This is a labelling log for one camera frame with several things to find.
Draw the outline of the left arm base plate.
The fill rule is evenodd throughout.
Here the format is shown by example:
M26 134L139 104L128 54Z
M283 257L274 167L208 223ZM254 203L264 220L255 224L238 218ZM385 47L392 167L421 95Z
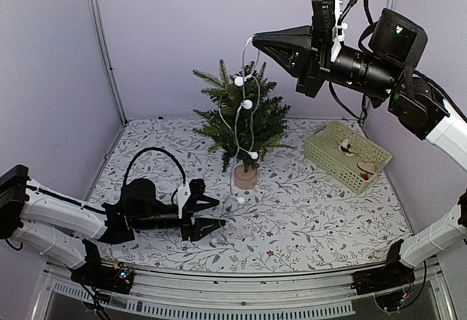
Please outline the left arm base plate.
M74 282L118 294L130 294L135 276L134 268L122 262L113 266L86 263L70 272Z

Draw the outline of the black white cotton ornament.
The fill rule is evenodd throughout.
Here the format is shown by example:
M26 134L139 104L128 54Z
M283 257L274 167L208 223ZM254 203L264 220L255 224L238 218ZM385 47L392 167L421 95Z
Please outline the black white cotton ornament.
M350 149L351 146L352 145L351 145L350 141L345 138L339 143L339 150L341 152L343 152L345 156L354 157L357 154Z

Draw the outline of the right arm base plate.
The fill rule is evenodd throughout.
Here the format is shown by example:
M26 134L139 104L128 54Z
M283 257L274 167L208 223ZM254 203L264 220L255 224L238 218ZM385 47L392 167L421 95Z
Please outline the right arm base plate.
M382 266L353 273L350 288L362 295L403 286L413 281L415 276L412 269Z

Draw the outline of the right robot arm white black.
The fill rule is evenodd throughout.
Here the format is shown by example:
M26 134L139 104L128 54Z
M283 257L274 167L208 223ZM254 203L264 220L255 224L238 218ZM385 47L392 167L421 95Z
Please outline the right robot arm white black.
M367 96L388 110L416 137L466 167L466 116L432 79L416 71L428 36L390 9L363 33L370 50L343 46L332 51L331 27L314 18L310 26L255 34L254 47L297 79L296 91L311 98L324 82Z

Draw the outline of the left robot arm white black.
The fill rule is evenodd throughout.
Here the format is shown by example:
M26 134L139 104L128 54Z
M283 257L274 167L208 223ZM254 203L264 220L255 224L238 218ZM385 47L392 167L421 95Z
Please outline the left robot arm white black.
M204 194L205 183L193 179L176 190L176 203L156 198L149 179L124 184L116 204L94 206L55 192L16 165L1 175L1 238L27 243L41 255L56 259L92 286L120 277L120 268L103 266L97 242L111 245L132 241L140 230L178 229L184 241L199 241L224 227L223 219L194 214L219 205Z

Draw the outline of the white ball light garland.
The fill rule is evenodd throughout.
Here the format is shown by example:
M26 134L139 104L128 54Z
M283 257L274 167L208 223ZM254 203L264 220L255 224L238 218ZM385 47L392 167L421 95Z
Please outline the white ball light garland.
M259 81L258 79L253 75L254 74L254 70L255 70L255 67L258 65L259 63L259 57L260 57L260 51L257 50L257 55L256 55L256 60L253 61L253 65L252 65L252 68L251 68L251 72L249 74L246 74L244 72L244 67L245 67L245 54L246 54L246 51L247 51L247 48L252 45L252 41L253 41L253 38L255 37L255 34L253 34L252 36L250 36L247 41L245 42L245 45L244 45L244 48L242 50L242 56L241 56L241 62L242 62L242 70L240 72L240 75L235 77L234 78L234 85L238 88L241 89L242 91L242 101L240 102L237 110L236 110L236 113L235 113L235 119L234 119L234 124L233 124L233 127L231 127L227 121L225 120L223 114L222 114L222 111L221 111L221 103L222 101L219 100L218 102L218 108L217 108L217 111L218 111L218 114L220 116L220 119L223 121L223 124L230 130L231 132L231 135L233 136L233 140L234 140L234 143L235 143L235 147L236 147L236 152L233 156L233 163L231 165L231 168L230 168L230 172L229 172L229 178L228 178L228 186L229 186L229 194L228 194L228 198L234 198L235 201L237 203L240 203L240 204L243 204L246 202L245 198L240 196L235 196L234 194L234 191L233 191L233 181L234 181L234 169L235 169L235 165L236 165L236 158L237 158L237 155L239 154L240 151L246 153L249 155L249 157L252 159L252 160L257 160L259 158L259 154L253 150L253 146L254 146L254 143L255 143L255 135L254 135L254 130L253 130L253 125L254 125L254 120L253 120L253 115L256 113L258 107L259 107L259 103L260 103L260 85L259 85ZM256 86L257 86L257 100L255 103L253 103L252 100L248 99L246 97L246 84L247 84L247 80L248 79L253 79ZM250 111L252 110L252 113L250 115L250 135L251 135L251 142L250 142L250 147L249 149L245 149L244 147L242 147L239 143L239 139L238 139L238 121L239 121L239 116L240 116L240 113L241 111Z

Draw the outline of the small green christmas tree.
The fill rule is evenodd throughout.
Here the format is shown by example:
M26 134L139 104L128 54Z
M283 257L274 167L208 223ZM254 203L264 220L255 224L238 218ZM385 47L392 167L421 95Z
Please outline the small green christmas tree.
M244 72L251 72L253 62L244 67ZM210 138L213 145L209 151L222 152L222 171L225 173L229 165L234 162L236 147L234 138L230 130L223 124L218 114L218 102L221 103L222 114L227 123L233 127L236 110L242 101L242 91L234 85L234 78L240 75L229 74L224 60L219 60L219 73L217 76L207 71L193 70L193 75L208 84L208 87L201 90L201 93L209 97L215 105L214 109L208 111L195 110L195 114L204 120L200 128L196 128L194 133ZM248 154L240 151L236 158L233 184L240 190L251 190L258 183L258 169L267 154L274 148L286 148L282 143L286 135L287 121L291 106L283 103L282 96L272 96L276 89L276 82L266 77L266 63L255 67L253 74L260 85L260 103L256 113L253 115L255 143L253 150L259 154L257 160L252 160ZM253 101L257 100L257 86L253 79L248 79L246 84L246 97ZM245 149L249 149L251 142L250 135L250 111L241 111L238 121L239 143Z

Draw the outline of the pale green plastic basket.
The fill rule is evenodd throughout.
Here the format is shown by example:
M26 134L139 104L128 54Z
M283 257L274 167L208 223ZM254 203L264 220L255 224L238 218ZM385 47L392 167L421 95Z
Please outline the pale green plastic basket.
M339 150L339 143L345 138L356 156L345 156ZM355 194L365 192L392 159L388 151L338 121L321 126L304 139L304 156ZM378 165L374 175L367 173L368 180L361 178L366 172L357 167L358 161L366 159L376 160Z

